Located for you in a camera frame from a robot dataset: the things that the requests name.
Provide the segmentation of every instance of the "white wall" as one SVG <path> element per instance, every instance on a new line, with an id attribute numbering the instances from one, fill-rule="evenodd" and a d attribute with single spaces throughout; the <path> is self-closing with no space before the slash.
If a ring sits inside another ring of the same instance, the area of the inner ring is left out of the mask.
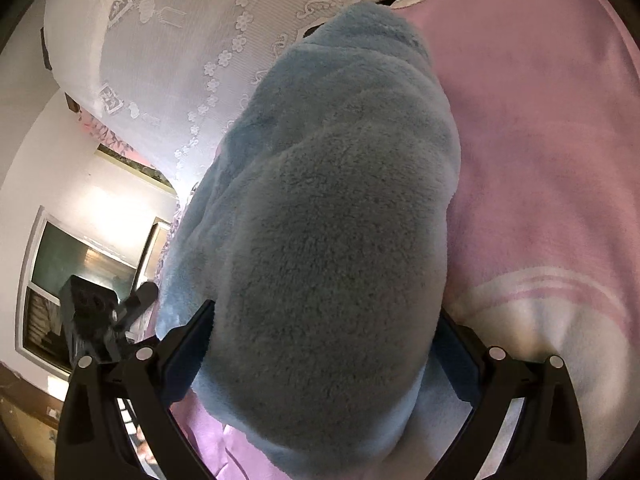
<path id="1" fill-rule="evenodd" d="M 0 186 L 33 121 L 58 90 L 42 60 L 44 3 L 33 3 L 0 54 Z"/>
<path id="2" fill-rule="evenodd" d="M 0 360 L 43 390 L 48 374 L 14 347 L 20 270 L 38 208 L 134 265 L 154 218 L 170 221 L 175 209 L 172 195 L 95 155 L 96 147 L 58 91 L 0 188 Z"/>

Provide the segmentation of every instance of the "pink blanket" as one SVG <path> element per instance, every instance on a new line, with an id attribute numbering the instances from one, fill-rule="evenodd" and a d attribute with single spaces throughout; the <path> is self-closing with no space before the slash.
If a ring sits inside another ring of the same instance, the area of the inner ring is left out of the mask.
<path id="1" fill-rule="evenodd" d="M 460 130 L 446 308 L 516 357 L 565 359 L 599 478 L 640 420 L 638 48 L 605 0 L 428 0 L 398 12 L 430 45 Z M 460 428 L 468 406 L 435 362 L 426 384 L 371 479 L 423 480 Z M 194 396 L 174 413 L 220 480 L 286 478 Z"/>

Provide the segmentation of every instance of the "fuzzy blue fabric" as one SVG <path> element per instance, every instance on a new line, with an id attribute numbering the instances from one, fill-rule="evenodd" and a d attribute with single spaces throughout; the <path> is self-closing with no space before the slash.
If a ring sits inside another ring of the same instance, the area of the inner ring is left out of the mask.
<path id="1" fill-rule="evenodd" d="M 293 478 L 340 476 L 401 436 L 459 168 L 427 51 L 371 3 L 286 51 L 225 137 L 172 243 L 157 331 L 216 301 L 193 389 Z"/>

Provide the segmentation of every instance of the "black clamp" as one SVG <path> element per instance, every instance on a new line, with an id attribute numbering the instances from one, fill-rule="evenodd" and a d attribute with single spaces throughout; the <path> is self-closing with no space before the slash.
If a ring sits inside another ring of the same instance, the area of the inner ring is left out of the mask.
<path id="1" fill-rule="evenodd" d="M 86 305 L 95 303 L 97 296 L 102 303 L 113 300 L 108 294 L 112 291 L 77 277 L 65 290 L 65 331 L 73 336 L 67 341 L 70 351 L 82 353 L 72 355 L 77 365 L 60 419 L 56 479 L 84 480 L 88 470 L 94 480 L 151 478 L 127 437 L 120 398 L 132 403 L 168 480 L 215 480 L 169 411 L 185 396 L 202 364 L 213 329 L 214 302 L 206 301 L 187 325 L 174 328 L 162 341 L 153 336 L 132 344 L 124 337 L 124 327 L 137 313 L 134 300 L 129 313 L 98 316 L 95 330 L 87 332 L 92 323 Z M 516 430 L 489 479 L 586 480 L 580 410 L 559 356 L 543 363 L 513 359 L 500 347 L 485 347 L 471 329 L 457 325 L 444 311 L 433 350 L 456 395 L 469 402 L 472 411 L 427 480 L 474 480 L 511 401 L 521 397 L 525 400 Z"/>

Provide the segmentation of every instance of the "lavender fabric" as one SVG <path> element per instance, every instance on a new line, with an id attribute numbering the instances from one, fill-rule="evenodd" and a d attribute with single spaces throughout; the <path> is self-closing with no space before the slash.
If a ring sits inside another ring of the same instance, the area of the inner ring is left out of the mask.
<path id="1" fill-rule="evenodd" d="M 486 344 L 562 356 L 588 478 L 640 420 L 640 52 L 606 0 L 427 0 L 402 9 L 460 131 L 444 307 Z M 424 478 L 468 407 L 438 374 L 382 473 Z M 478 478 L 500 463 L 514 404 Z"/>
<path id="2" fill-rule="evenodd" d="M 372 3 L 290 48 L 225 137 L 172 242 L 156 329 L 216 301 L 193 389 L 292 477 L 338 478 L 400 439 L 459 170 L 427 51 Z"/>

